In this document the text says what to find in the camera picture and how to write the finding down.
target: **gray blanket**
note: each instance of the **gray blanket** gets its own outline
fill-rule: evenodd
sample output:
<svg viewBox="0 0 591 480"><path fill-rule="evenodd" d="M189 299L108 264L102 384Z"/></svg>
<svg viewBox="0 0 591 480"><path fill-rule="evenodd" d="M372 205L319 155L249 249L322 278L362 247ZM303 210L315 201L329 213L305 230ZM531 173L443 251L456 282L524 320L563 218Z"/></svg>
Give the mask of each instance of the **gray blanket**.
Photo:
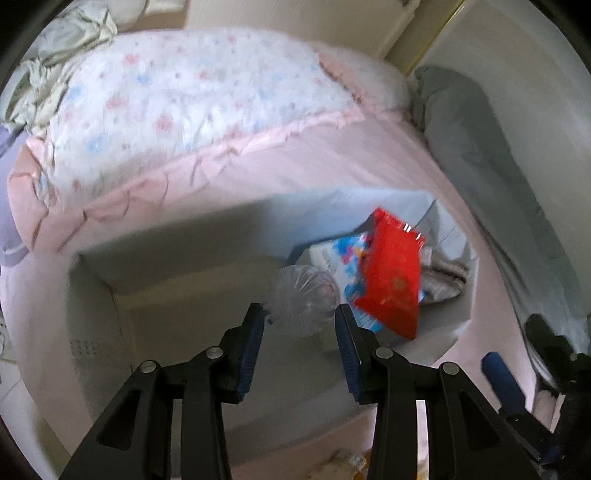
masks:
<svg viewBox="0 0 591 480"><path fill-rule="evenodd" d="M520 324L539 313L576 351L589 352L588 312L574 269L482 88L441 67L419 68L416 77L415 123L482 226Z"/></svg>

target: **blue handle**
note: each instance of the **blue handle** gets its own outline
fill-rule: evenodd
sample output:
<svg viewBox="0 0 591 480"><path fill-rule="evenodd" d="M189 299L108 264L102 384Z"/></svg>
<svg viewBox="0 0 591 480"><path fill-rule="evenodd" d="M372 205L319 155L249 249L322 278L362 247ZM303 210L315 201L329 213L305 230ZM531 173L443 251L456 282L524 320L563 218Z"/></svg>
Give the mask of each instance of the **blue handle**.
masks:
<svg viewBox="0 0 591 480"><path fill-rule="evenodd" d="M525 394L497 352L487 353L482 359L482 373L508 415L526 412Z"/></svg>

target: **gray fabric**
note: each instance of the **gray fabric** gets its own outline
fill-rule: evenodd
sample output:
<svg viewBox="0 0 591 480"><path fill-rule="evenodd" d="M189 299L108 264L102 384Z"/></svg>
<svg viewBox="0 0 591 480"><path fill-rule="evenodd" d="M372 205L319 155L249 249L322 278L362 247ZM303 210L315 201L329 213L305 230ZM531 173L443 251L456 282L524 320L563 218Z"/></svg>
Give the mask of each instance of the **gray fabric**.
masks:
<svg viewBox="0 0 591 480"><path fill-rule="evenodd" d="M26 132L17 135L0 125L0 265L3 267L13 267L28 253L14 224L7 192L8 176L27 138Z"/></svg>
<svg viewBox="0 0 591 480"><path fill-rule="evenodd" d="M416 76L415 123L485 231L520 324L542 314L576 351L589 352L588 312L574 269L482 88L441 67L419 68Z"/></svg>

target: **floor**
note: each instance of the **floor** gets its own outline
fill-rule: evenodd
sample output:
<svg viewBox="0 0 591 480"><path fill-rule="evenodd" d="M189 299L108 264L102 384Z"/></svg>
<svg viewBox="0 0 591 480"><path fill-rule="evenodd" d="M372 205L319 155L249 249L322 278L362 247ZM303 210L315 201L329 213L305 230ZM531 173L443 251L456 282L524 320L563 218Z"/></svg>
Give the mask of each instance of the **floor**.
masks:
<svg viewBox="0 0 591 480"><path fill-rule="evenodd" d="M39 476L57 479L70 455L39 415L17 365L1 359L0 417Z"/></svg>

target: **colorful package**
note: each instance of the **colorful package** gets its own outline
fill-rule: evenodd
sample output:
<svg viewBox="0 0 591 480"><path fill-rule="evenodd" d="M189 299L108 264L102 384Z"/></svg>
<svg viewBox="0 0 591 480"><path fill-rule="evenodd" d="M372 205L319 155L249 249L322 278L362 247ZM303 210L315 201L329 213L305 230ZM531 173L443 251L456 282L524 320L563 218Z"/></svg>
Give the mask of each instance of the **colorful package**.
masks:
<svg viewBox="0 0 591 480"><path fill-rule="evenodd" d="M424 238L383 208L374 212L375 230L363 266L366 293L355 306L403 337L418 329L421 286L419 250Z"/></svg>
<svg viewBox="0 0 591 480"><path fill-rule="evenodd" d="M371 315L355 307L354 302L365 295L365 282L361 263L369 253L369 233L359 233L312 245L304 254L306 258L298 263L308 263L328 271L339 286L341 302L349 303L357 325L372 332L379 332L384 326Z"/></svg>

